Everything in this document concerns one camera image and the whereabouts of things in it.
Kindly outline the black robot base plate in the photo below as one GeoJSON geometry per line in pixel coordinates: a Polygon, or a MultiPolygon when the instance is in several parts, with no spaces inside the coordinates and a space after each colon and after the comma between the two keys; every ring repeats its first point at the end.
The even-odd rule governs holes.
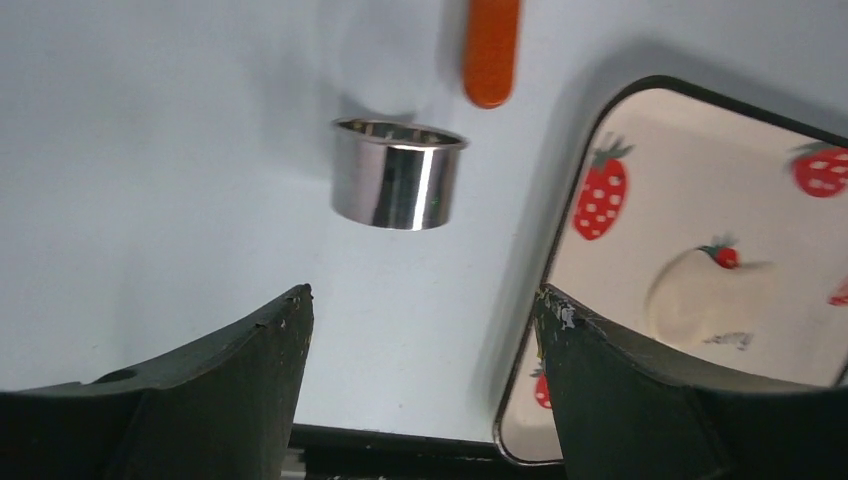
{"type": "Polygon", "coordinates": [[[491,442],[296,425],[283,479],[564,479],[560,464],[521,466],[491,442]]]}

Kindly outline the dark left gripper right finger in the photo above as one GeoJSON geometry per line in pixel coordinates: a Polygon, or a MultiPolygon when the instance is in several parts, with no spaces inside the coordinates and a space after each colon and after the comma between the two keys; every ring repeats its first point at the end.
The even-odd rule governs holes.
{"type": "Polygon", "coordinates": [[[719,366],[551,285],[536,338],[571,479],[843,479],[847,391],[719,366]]]}

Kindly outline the white dough piece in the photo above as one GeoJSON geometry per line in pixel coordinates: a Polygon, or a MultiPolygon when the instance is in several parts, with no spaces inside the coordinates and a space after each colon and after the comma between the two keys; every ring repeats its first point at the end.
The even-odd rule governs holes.
{"type": "Polygon", "coordinates": [[[751,334],[773,305],[779,283],[773,262],[727,269],[706,252],[690,250],[656,276],[646,293],[643,326],[652,338],[683,350],[715,337],[751,334]]]}

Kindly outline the round steel dough cutter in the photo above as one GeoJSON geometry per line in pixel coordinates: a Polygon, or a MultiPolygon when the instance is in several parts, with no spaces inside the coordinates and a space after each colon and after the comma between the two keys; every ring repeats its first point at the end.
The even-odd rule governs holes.
{"type": "Polygon", "coordinates": [[[353,222],[423,231],[448,223],[468,140],[431,126],[361,117],[332,123],[331,205],[353,222]]]}

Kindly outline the white strawberry print tray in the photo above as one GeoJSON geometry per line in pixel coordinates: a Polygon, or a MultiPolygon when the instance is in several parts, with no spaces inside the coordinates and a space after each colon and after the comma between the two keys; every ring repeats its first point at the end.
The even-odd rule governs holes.
{"type": "MultiPolygon", "coordinates": [[[[542,285],[649,336],[646,293],[678,255],[723,268],[770,261],[774,303],[751,334],[685,354],[847,391],[847,143],[660,77],[606,107],[580,157],[542,285]]],[[[533,306],[494,424],[522,466],[561,464],[533,306]]]]}

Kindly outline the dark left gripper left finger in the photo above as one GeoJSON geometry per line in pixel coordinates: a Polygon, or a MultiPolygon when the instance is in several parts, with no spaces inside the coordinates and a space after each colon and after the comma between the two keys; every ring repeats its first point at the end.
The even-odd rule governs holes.
{"type": "Polygon", "coordinates": [[[1,396],[5,479],[277,479],[314,324],[291,288],[230,325],[91,383],[1,396]]]}

